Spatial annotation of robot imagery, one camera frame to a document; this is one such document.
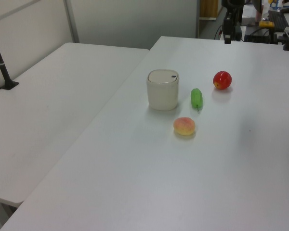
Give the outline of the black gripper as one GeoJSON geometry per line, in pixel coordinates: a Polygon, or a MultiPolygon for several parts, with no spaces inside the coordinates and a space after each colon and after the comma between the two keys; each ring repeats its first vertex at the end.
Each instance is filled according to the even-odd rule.
{"type": "Polygon", "coordinates": [[[227,11],[223,19],[224,43],[231,44],[234,36],[235,41],[241,41],[242,36],[242,11],[227,11]]]}

